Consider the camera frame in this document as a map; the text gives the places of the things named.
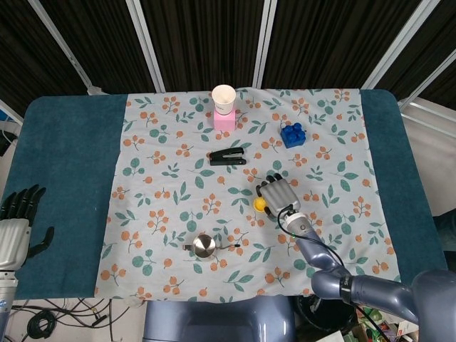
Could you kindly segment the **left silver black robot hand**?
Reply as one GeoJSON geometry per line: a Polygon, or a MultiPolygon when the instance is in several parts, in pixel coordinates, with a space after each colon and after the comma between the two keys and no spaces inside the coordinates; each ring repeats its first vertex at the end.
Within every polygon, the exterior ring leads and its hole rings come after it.
{"type": "Polygon", "coordinates": [[[43,240],[30,245],[31,228],[38,204],[46,193],[45,187],[34,185],[20,192],[12,192],[1,203],[1,271],[19,270],[26,262],[47,250],[53,241],[55,229],[49,227],[43,240]]]}

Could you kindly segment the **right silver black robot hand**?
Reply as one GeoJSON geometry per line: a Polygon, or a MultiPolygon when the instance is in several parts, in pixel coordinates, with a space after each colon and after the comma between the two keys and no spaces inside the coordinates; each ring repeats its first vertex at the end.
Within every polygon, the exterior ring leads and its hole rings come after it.
{"type": "Polygon", "coordinates": [[[277,218],[287,207],[289,210],[301,209],[295,192],[279,173],[267,175],[266,179],[256,186],[256,193],[266,202],[264,211],[271,218],[277,218]]]}

